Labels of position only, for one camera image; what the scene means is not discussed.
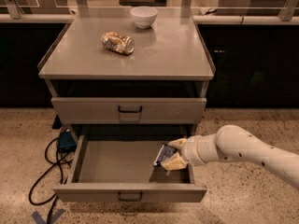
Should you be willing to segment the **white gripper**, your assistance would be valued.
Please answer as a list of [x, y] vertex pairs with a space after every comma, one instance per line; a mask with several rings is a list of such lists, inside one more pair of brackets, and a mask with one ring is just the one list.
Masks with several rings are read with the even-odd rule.
[[170, 141], [168, 145], [177, 150], [181, 150], [181, 155], [177, 152], [161, 162], [161, 166], [167, 171], [185, 169], [188, 163], [192, 166], [200, 166], [211, 161], [217, 161], [219, 155], [215, 143], [215, 134], [195, 135], [188, 139], [179, 138]]

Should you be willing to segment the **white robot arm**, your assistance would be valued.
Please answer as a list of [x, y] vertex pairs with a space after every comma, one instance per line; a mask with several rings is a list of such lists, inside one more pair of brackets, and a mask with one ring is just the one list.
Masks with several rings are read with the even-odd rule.
[[299, 155], [270, 146], [239, 126], [225, 125], [214, 134], [180, 138], [167, 146], [177, 150], [161, 161], [167, 171], [213, 161], [248, 161], [299, 189]]

